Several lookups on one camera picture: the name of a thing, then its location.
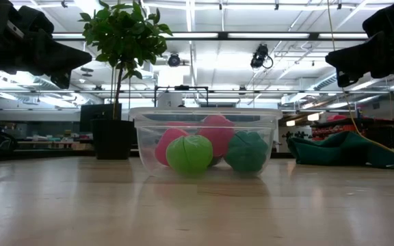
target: clear plastic container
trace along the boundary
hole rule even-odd
[[[270,159],[282,111],[142,107],[130,116],[140,158],[153,176],[256,176]]]

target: wooden table surface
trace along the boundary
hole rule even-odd
[[[394,245],[394,170],[272,160],[261,179],[162,180],[139,159],[0,163],[0,245]]]

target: black plant pot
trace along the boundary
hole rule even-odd
[[[130,155],[135,125],[124,120],[91,120],[98,160],[126,160]]]

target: potted plant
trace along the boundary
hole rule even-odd
[[[86,44],[96,46],[100,55],[99,62],[108,62],[119,70],[114,101],[113,120],[93,120],[92,133],[98,159],[127,159],[130,153],[135,128],[133,122],[120,120],[121,110],[118,104],[121,82],[132,77],[142,79],[137,71],[144,62],[156,63],[156,56],[166,51],[166,39],[161,33],[172,35],[166,24],[159,24],[161,14],[146,15],[141,6],[118,4],[109,6],[99,1],[103,9],[91,17],[80,13],[81,22],[85,22],[83,36]]]

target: pink ball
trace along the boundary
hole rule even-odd
[[[157,147],[155,149],[155,156],[156,159],[166,165],[170,166],[167,161],[167,147],[168,145],[171,144],[172,141],[178,139],[179,137],[186,137],[189,134],[185,132],[184,130],[177,129],[177,128],[170,128],[165,131],[165,133],[162,135],[161,139],[159,140],[159,143],[157,143]]]
[[[205,126],[232,127],[234,124],[223,115],[210,115],[203,121]],[[220,157],[227,153],[229,141],[235,134],[233,128],[202,128],[199,135],[212,143],[213,156]]]

